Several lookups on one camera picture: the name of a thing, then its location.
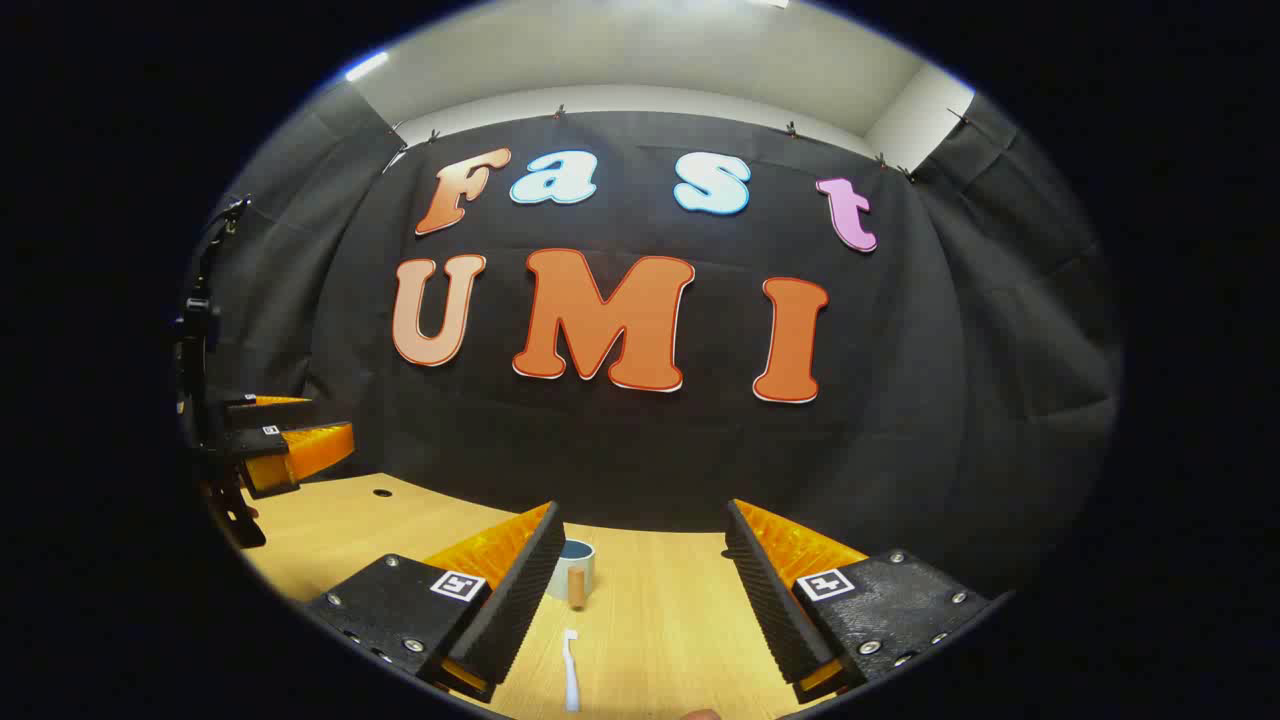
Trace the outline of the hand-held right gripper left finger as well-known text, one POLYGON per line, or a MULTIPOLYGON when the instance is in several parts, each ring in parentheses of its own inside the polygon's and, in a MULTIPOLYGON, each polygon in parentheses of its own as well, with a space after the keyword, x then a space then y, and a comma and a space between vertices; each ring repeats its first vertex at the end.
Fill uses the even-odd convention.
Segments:
POLYGON ((564 542, 559 505, 550 501, 425 560, 385 553, 303 610, 417 682, 489 702, 515 664, 564 542))

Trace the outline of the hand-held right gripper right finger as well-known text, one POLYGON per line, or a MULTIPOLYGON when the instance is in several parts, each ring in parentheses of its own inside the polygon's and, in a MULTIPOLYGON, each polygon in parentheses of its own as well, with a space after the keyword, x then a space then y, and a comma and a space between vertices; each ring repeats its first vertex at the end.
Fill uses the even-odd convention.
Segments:
POLYGON ((727 555, 800 703, 892 676, 991 607, 914 552, 864 553, 739 498, 727 515, 727 555))

